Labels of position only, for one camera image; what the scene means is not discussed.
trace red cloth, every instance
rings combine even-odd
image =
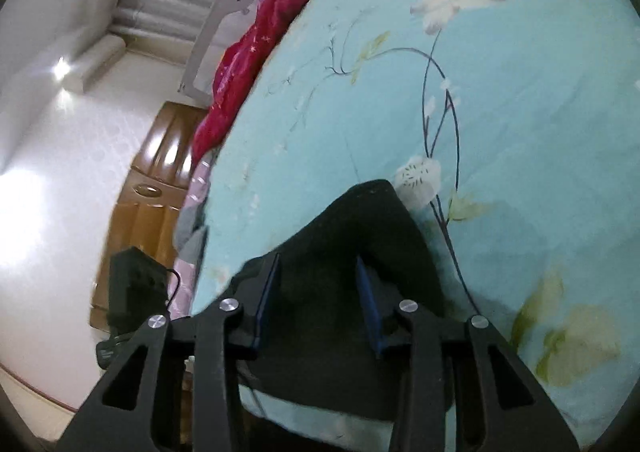
[[[308,0],[260,0],[255,22],[229,47],[213,80],[214,102],[193,139],[193,164],[219,145],[276,44]]]

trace metal bolt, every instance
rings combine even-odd
[[[400,301],[400,309],[405,313],[413,313],[418,309],[418,303],[415,300],[405,298]]]
[[[149,317],[147,324],[151,329],[158,329],[166,324],[166,318],[164,315],[153,315]]]
[[[471,317],[471,325],[478,329],[486,329],[489,327],[489,321],[482,315],[473,315]]]
[[[220,309],[222,311],[235,311],[239,305],[240,303],[235,298],[225,298],[220,302]]]

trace light blue bed sheet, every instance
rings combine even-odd
[[[347,188],[386,178],[452,314],[472,312],[455,258],[593,442],[640,363],[639,27],[628,0],[311,0],[213,169],[193,311]],[[304,434],[386,450],[386,423],[263,403]]]

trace red blanket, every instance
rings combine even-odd
[[[254,85],[264,61],[308,0],[260,0],[255,23],[220,61],[213,80],[214,102],[193,139],[193,164],[219,145]]]

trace black cloth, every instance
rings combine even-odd
[[[443,316],[444,303],[420,230],[391,184],[377,180],[349,189],[276,251],[281,286],[266,342],[248,363],[257,379],[252,385],[302,405],[393,421],[408,358],[374,356],[356,290],[356,256],[436,315]],[[260,260],[244,265],[232,291],[255,275]]]

